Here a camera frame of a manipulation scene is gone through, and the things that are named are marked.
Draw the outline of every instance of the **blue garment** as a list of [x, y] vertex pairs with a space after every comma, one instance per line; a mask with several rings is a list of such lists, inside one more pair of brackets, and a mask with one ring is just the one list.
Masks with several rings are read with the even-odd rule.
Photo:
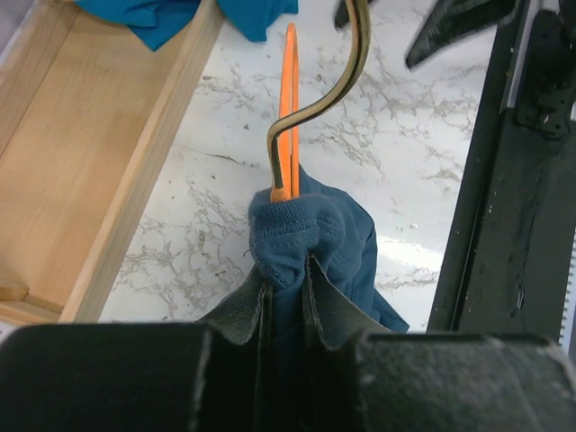
[[270, 189], [261, 191], [248, 209], [250, 250], [274, 287], [276, 334], [297, 324], [310, 252], [361, 311], [392, 331], [407, 331], [406, 321], [374, 289], [378, 248], [370, 215], [350, 195], [314, 180], [302, 167], [300, 191], [300, 198], [288, 202], [270, 202]]
[[[103, 20], [127, 25], [156, 51], [193, 18], [201, 0], [79, 0]], [[249, 41], [266, 41], [266, 29], [281, 14], [297, 14], [298, 0], [218, 0], [224, 15]]]
[[218, 5], [251, 42], [266, 42], [266, 29], [281, 14], [298, 13], [298, 0], [218, 0]]
[[127, 25], [156, 51], [194, 18], [200, 0], [80, 0], [76, 4], [105, 21]]

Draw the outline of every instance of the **hanger hook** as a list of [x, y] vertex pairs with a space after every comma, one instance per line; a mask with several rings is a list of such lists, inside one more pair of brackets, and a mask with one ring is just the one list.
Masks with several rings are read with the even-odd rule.
[[268, 130], [267, 146], [274, 181], [273, 187], [284, 187], [278, 151], [278, 137], [280, 134], [315, 119], [328, 111], [347, 95], [360, 77], [360, 74], [362, 74], [368, 57], [368, 48], [370, 47], [368, 0], [346, 0], [346, 7], [352, 23], [352, 48], [344, 73], [334, 87], [321, 99], [305, 108], [301, 108], [297, 112], [278, 119]]

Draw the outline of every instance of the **orange hanger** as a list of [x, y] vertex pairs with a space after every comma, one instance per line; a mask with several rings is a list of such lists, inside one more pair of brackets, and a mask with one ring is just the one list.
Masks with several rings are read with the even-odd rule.
[[266, 145], [272, 170], [270, 201], [280, 203], [300, 194], [298, 126], [322, 115], [342, 100], [362, 74], [370, 45], [370, 13], [368, 0], [346, 0], [352, 23], [352, 48], [344, 73], [332, 89], [318, 101], [298, 109], [298, 41], [291, 22], [286, 31], [280, 116], [268, 129]]
[[[299, 83], [298, 39], [296, 37], [296, 26], [293, 22], [290, 22], [286, 30], [286, 44], [282, 64], [279, 118], [282, 119], [298, 111]], [[272, 187], [270, 201], [273, 203], [288, 201], [298, 197], [300, 194], [297, 126], [284, 131], [280, 135], [278, 138], [278, 153], [280, 155], [282, 186], [274, 185]]]

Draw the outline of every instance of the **wooden tray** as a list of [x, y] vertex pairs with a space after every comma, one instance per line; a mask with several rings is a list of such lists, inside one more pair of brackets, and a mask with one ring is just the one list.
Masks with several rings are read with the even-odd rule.
[[223, 22], [156, 53], [41, 3], [0, 72], [0, 320], [98, 320]]

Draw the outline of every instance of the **white marble countertop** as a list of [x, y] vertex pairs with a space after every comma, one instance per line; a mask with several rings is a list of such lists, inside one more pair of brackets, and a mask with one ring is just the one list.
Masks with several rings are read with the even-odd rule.
[[[266, 44], [225, 24], [157, 181], [102, 321], [197, 320], [253, 265], [247, 208], [269, 187], [266, 132], [277, 114], [286, 26], [300, 44], [301, 105], [324, 95], [347, 61], [330, 1], [301, 1]], [[434, 298], [494, 32], [410, 73], [403, 55], [431, 0], [372, 10], [364, 73], [333, 111], [301, 126], [301, 163], [373, 216], [377, 289], [424, 330]]]

